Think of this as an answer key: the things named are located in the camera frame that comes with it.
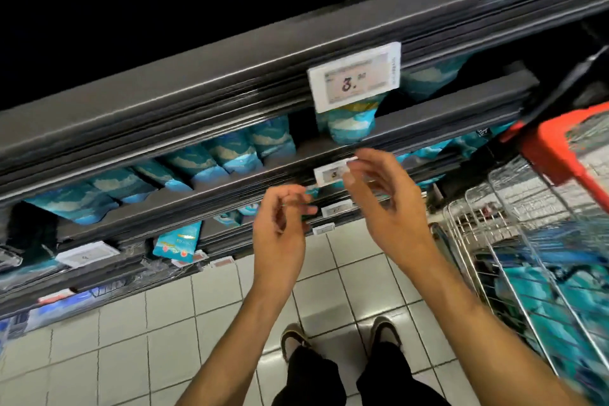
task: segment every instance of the shoe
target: shoe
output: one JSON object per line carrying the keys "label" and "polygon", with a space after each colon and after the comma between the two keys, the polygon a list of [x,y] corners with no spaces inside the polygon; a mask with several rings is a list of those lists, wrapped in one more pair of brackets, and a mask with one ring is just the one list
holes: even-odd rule
{"label": "shoe", "polygon": [[390,342],[398,348],[402,346],[398,330],[391,320],[386,317],[377,317],[370,331],[370,346],[374,347],[375,344],[380,342]]}
{"label": "shoe", "polygon": [[281,353],[286,363],[300,346],[311,348],[309,339],[297,323],[288,324],[281,335]]}

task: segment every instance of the white floor tile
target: white floor tile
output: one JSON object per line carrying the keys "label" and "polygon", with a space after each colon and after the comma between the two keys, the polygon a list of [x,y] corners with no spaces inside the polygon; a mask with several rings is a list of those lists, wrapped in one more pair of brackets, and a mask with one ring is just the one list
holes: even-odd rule
{"label": "white floor tile", "polygon": [[421,300],[421,294],[419,294],[414,284],[410,282],[410,279],[407,275],[405,275],[402,270],[399,269],[398,265],[393,263],[392,259],[387,259],[391,268],[393,270],[393,274],[395,275],[395,279],[398,281],[398,285],[400,286],[400,290],[402,291],[402,295],[404,296],[404,300],[406,300],[407,304],[412,302],[416,302]]}
{"label": "white floor tile", "polygon": [[357,393],[356,382],[366,367],[366,352],[357,325],[349,325],[311,340],[313,348],[339,366],[340,379],[347,396]]}
{"label": "white floor tile", "polygon": [[345,406],[362,406],[362,397],[358,393],[357,395],[352,395],[346,399]]}
{"label": "white floor tile", "polygon": [[434,314],[427,304],[417,302],[409,305],[412,319],[415,320],[416,328],[421,334],[422,342],[425,344],[431,364],[434,366],[455,358],[453,349],[442,332]]}
{"label": "white floor tile", "polygon": [[0,380],[18,376],[49,364],[50,329],[43,327],[9,340],[4,352]]}
{"label": "white floor tile", "polygon": [[146,395],[131,401],[127,401],[126,403],[121,404],[121,406],[150,406],[150,396]]}
{"label": "white floor tile", "polygon": [[189,383],[190,380],[164,390],[156,391],[150,395],[150,406],[175,406],[175,403],[180,399]]}
{"label": "white floor tile", "polygon": [[146,299],[141,292],[99,309],[99,346],[146,332]]}
{"label": "white floor tile", "polygon": [[194,308],[198,315],[241,300],[237,266],[205,268],[193,274]]}
{"label": "white floor tile", "polygon": [[256,379],[256,373],[252,377],[250,387],[247,389],[246,399],[243,402],[243,406],[262,406],[262,398],[260,398],[260,389],[258,388],[258,379]]}
{"label": "white floor tile", "polygon": [[354,322],[337,270],[298,281],[294,297],[309,337]]}
{"label": "white floor tile", "polygon": [[452,406],[480,405],[458,360],[438,366],[435,371],[444,389],[446,400]]}
{"label": "white floor tile", "polygon": [[438,383],[438,379],[436,379],[434,370],[428,369],[427,371],[419,372],[412,376],[415,380],[424,383],[425,385],[429,385],[431,388],[436,390],[440,395],[444,396],[442,393],[442,389],[440,388],[440,384]]}
{"label": "white floor tile", "polygon": [[254,283],[254,254],[241,257],[239,260],[236,260],[235,263],[237,264],[237,271],[239,272],[242,297],[246,298],[247,293]]}
{"label": "white floor tile", "polygon": [[358,321],[405,304],[384,254],[343,266],[339,272]]}
{"label": "white floor tile", "polygon": [[285,387],[287,381],[287,364],[281,350],[263,355],[258,362],[258,380],[263,405],[271,406],[275,396]]}
{"label": "white floor tile", "polygon": [[0,406],[44,405],[49,391],[49,371],[50,368],[40,369],[0,384]]}
{"label": "white floor tile", "polygon": [[53,325],[50,361],[59,361],[95,350],[99,338],[99,310]]}
{"label": "white floor tile", "polygon": [[149,391],[148,345],[145,335],[100,349],[101,406],[112,406],[145,395]]}
{"label": "white floor tile", "polygon": [[338,266],[350,264],[355,260],[382,252],[370,237],[366,221],[363,218],[339,226],[328,233],[328,239]]}
{"label": "white floor tile", "polygon": [[194,318],[148,333],[152,391],[192,379],[200,358]]}
{"label": "white floor tile", "polygon": [[204,364],[216,343],[224,335],[230,323],[241,308],[241,303],[228,307],[218,308],[197,317],[197,330],[199,332],[199,349],[201,350],[201,363]]}
{"label": "white floor tile", "polygon": [[47,406],[97,405],[97,352],[50,367]]}
{"label": "white floor tile", "polygon": [[298,275],[298,280],[336,268],[328,236],[325,234],[306,237],[304,256],[305,260]]}
{"label": "white floor tile", "polygon": [[[402,307],[397,310],[388,311],[383,316],[389,318],[398,330],[402,341],[402,352],[406,356],[410,371],[417,372],[429,368],[430,364],[427,353],[425,353],[425,348],[423,348],[421,339],[416,332],[416,327],[410,317],[408,308]],[[370,353],[370,330],[375,319],[376,317],[372,317],[357,324],[368,353]]]}
{"label": "white floor tile", "polygon": [[294,304],[294,297],[292,294],[290,294],[290,297],[285,303],[283,310],[281,310],[279,317],[270,330],[269,339],[264,345],[264,353],[278,349],[281,346],[281,334],[283,334],[285,327],[291,323],[298,324],[298,313],[296,311],[296,305]]}
{"label": "white floor tile", "polygon": [[194,316],[193,288],[189,278],[146,291],[148,330]]}

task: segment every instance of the leg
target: leg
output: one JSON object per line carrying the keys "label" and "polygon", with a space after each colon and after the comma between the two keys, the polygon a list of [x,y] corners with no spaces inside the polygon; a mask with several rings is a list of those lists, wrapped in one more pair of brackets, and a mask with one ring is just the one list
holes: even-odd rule
{"label": "leg", "polygon": [[[388,337],[383,337],[385,331],[390,331]],[[400,350],[400,336],[388,319],[377,318],[372,337],[372,354],[357,379],[363,406],[404,402],[405,396],[411,404],[448,405],[436,390],[412,378],[408,361]]]}
{"label": "leg", "polygon": [[273,406],[345,406],[345,388],[336,363],[324,359],[307,342],[289,356],[286,356],[285,349],[283,352],[289,359],[287,384],[273,400]]}

